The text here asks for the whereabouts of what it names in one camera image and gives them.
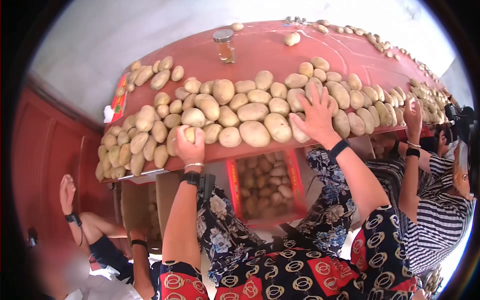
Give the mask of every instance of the floral pants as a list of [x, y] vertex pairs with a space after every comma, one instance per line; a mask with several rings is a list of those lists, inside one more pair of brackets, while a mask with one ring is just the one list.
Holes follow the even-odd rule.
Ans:
[[[356, 207], [340, 167], [330, 162], [325, 150], [310, 151], [307, 161], [325, 186], [297, 230], [321, 251], [338, 255]], [[217, 186], [207, 200], [203, 189], [198, 191], [197, 237], [211, 261], [208, 277], [216, 284], [237, 262], [247, 260], [251, 249], [266, 246], [235, 217], [230, 200]]]

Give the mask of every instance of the box of potatoes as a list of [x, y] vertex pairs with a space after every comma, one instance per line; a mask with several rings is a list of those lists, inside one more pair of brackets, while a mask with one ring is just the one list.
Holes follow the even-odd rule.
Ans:
[[235, 215], [248, 226], [290, 222], [307, 215], [293, 149], [228, 160]]

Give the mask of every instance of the hand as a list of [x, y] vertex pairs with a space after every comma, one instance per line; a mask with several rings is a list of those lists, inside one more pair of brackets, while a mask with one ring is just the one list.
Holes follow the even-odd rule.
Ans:
[[149, 228], [142, 227], [142, 228], [135, 228], [130, 230], [130, 239], [132, 240], [145, 240], [148, 235]]
[[403, 119], [407, 124], [408, 141], [417, 145], [420, 143], [422, 113], [423, 111], [420, 101], [416, 100], [414, 97], [407, 99], [405, 102]]
[[69, 174], [63, 175], [60, 182], [60, 205], [64, 215], [69, 215], [73, 211], [73, 196], [75, 195], [75, 183]]
[[312, 105], [302, 94], [297, 94], [305, 110], [305, 121], [294, 113], [290, 113], [290, 119], [306, 135], [318, 141], [327, 150], [331, 150], [342, 138], [332, 127], [333, 106], [328, 107], [328, 90], [323, 88], [322, 98], [319, 99], [315, 84], [309, 83], [312, 91]]
[[185, 165], [203, 163], [205, 157], [205, 136], [203, 130], [195, 130], [195, 143], [190, 143], [185, 137], [185, 129], [188, 125], [177, 127], [177, 136], [173, 141], [173, 148]]

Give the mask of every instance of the white wall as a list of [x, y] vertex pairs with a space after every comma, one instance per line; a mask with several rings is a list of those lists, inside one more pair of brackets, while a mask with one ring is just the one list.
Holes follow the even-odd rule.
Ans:
[[76, 0], [58, 19], [31, 67], [79, 113], [102, 122], [123, 69], [178, 39], [233, 22], [299, 16], [381, 35], [438, 76], [455, 57], [414, 0]]

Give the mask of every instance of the black shorts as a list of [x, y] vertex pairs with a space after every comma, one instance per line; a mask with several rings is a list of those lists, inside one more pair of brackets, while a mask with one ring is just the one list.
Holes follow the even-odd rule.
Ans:
[[[95, 260], [103, 269], [114, 268], [120, 274], [117, 279], [126, 284], [133, 285], [133, 264], [129, 263], [122, 252], [110, 241], [107, 236], [103, 235], [95, 243], [90, 245], [90, 252]], [[158, 291], [158, 278], [160, 276], [161, 262], [155, 262], [150, 266], [150, 277], [155, 294]]]

